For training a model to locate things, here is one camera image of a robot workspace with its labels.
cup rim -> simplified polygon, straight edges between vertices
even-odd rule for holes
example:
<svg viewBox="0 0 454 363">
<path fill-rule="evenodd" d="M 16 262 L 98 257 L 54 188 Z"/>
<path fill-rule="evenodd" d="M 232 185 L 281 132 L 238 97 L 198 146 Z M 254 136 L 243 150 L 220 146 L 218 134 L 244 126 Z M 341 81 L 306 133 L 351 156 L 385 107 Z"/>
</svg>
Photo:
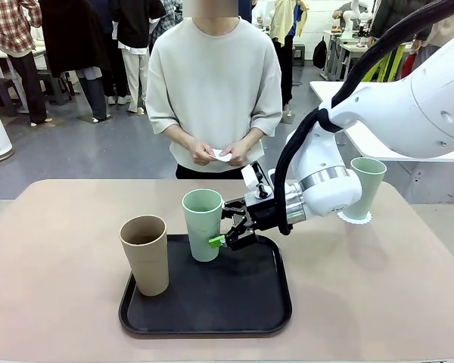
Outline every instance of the cup rim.
<svg viewBox="0 0 454 363">
<path fill-rule="evenodd" d="M 134 221 L 135 219 L 140 219 L 140 218 L 144 218 L 144 217 L 153 217 L 153 218 L 159 219 L 163 223 L 164 228 L 163 228 L 163 232 L 161 233 L 161 235 L 157 239 L 155 239 L 155 240 L 153 240 L 151 242 L 148 242 L 147 244 L 131 244 L 130 242 L 125 241 L 123 236 L 122 236 L 123 228 L 128 223 Z M 121 242 L 123 242 L 124 244 L 126 244 L 128 246 L 131 246 L 131 247 L 149 246 L 149 245 L 154 244 L 154 243 L 158 242 L 159 240 L 161 240 L 165 236 L 165 234 L 166 234 L 166 223 L 165 223 L 164 219 L 159 217 L 159 216 L 153 216 L 151 214 L 147 214 L 147 215 L 144 215 L 144 216 L 136 216 L 134 218 L 131 218 L 128 221 L 124 222 L 123 225 L 120 228 L 120 240 L 121 240 Z"/>
<path fill-rule="evenodd" d="M 197 212 L 197 211 L 194 211 L 188 207 L 185 206 L 185 198 L 190 195 L 191 193 L 194 193 L 196 191 L 212 191 L 213 193 L 217 194 L 219 197 L 220 197 L 220 203 L 218 206 L 216 206 L 215 208 L 211 209 L 211 210 L 208 210 L 206 212 Z M 224 204 L 224 200 L 222 198 L 222 195 L 220 195 L 220 193 L 218 191 L 215 191 L 213 189 L 208 189 L 208 188 L 200 188 L 200 189 L 195 189 L 193 191 L 189 191 L 187 194 L 185 194 L 182 198 L 182 206 L 183 208 L 185 208 L 185 210 L 189 211 L 190 213 L 196 213 L 196 214 L 207 214 L 207 213 L 211 213 L 211 212 L 214 212 L 216 210 L 218 210 L 218 208 L 221 208 L 222 205 Z"/>
<path fill-rule="evenodd" d="M 353 165 L 353 161 L 360 160 L 360 159 L 368 159 L 371 161 L 375 161 L 376 163 L 378 163 L 384 167 L 384 171 L 383 172 L 366 172 L 365 170 L 361 170 L 360 168 L 357 168 L 356 166 Z M 356 171 L 362 172 L 362 173 L 368 174 L 368 175 L 381 175 L 381 174 L 384 174 L 387 172 L 387 166 L 385 164 L 383 164 L 380 160 L 374 159 L 373 157 L 356 157 L 350 161 L 350 165 Z"/>
</svg>

wall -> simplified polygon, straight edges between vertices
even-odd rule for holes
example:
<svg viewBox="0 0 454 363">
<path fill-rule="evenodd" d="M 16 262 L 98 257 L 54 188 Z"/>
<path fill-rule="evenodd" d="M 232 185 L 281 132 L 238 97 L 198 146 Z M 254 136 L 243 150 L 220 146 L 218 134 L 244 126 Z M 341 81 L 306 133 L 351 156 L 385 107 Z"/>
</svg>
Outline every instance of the wall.
<svg viewBox="0 0 454 363">
<path fill-rule="evenodd" d="M 308 21 L 301 37 L 294 38 L 295 43 L 304 43 L 306 46 L 306 59 L 311 60 L 313 58 L 313 51 L 323 37 L 323 30 L 331 29 L 333 11 L 347 2 L 350 2 L 350 0 L 308 0 Z M 369 5 L 368 9 L 371 10 L 373 0 L 368 0 L 367 3 Z"/>
</svg>

black backpack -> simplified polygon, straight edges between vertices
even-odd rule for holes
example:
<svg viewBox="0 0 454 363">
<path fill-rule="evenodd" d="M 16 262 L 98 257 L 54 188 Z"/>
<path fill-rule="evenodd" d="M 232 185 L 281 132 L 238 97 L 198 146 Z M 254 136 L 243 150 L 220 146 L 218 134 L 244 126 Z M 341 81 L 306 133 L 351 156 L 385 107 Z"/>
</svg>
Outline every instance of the black backpack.
<svg viewBox="0 0 454 363">
<path fill-rule="evenodd" d="M 327 53 L 328 50 L 326 49 L 325 37 L 323 36 L 321 42 L 318 43 L 313 52 L 313 65 L 319 69 L 325 68 Z"/>
</svg>

red plaid shirt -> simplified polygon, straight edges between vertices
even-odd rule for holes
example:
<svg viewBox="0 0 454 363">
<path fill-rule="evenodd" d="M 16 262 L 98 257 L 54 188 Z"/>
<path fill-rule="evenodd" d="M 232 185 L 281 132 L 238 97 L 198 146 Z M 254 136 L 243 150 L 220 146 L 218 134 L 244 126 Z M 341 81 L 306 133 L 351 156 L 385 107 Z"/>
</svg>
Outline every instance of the red plaid shirt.
<svg viewBox="0 0 454 363">
<path fill-rule="evenodd" d="M 29 11 L 30 22 L 23 9 Z M 0 0 L 0 49 L 6 51 L 29 51 L 35 48 L 30 26 L 39 28 L 42 14 L 37 0 Z"/>
</svg>

tray rim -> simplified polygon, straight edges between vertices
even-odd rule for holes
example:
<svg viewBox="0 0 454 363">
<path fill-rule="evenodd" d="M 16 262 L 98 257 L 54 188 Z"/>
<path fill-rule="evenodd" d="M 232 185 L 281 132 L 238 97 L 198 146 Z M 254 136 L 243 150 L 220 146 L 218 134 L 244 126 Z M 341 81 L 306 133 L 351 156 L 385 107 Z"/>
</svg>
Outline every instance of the tray rim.
<svg viewBox="0 0 454 363">
<path fill-rule="evenodd" d="M 167 239 L 168 241 L 173 242 L 181 242 L 180 239 L 184 237 L 188 237 L 187 234 L 168 234 Z M 215 330 L 196 330 L 196 331 L 162 331 L 156 330 L 155 332 L 144 332 L 143 330 L 134 327 L 130 321 L 128 320 L 128 310 L 129 310 L 129 302 L 131 301 L 132 295 L 135 291 L 136 281 L 135 277 L 132 273 L 129 274 L 129 279 L 126 284 L 126 288 L 123 293 L 123 297 L 121 298 L 120 307 L 118 309 L 118 317 L 120 319 L 121 325 L 124 329 L 126 329 L 131 334 L 140 336 L 140 337 L 193 337 L 193 336 L 214 336 L 214 337 L 259 337 L 259 336 L 268 336 L 274 333 L 277 333 L 282 328 L 284 328 L 288 322 L 291 320 L 291 316 L 293 314 L 293 306 L 291 303 L 291 295 L 289 294 L 289 286 L 288 286 L 288 279 L 286 278 L 286 271 L 285 266 L 282 260 L 282 254 L 278 247 L 278 245 L 268 237 L 258 235 L 257 236 L 258 244 L 266 244 L 268 245 L 273 253 L 274 253 L 274 263 L 276 267 L 276 271 L 278 272 L 278 280 L 281 288 L 281 300 L 283 305 L 285 306 L 285 313 L 283 314 L 282 320 L 274 327 L 269 329 L 252 329 L 252 330 L 223 330 L 223 331 L 215 331 Z"/>
</svg>

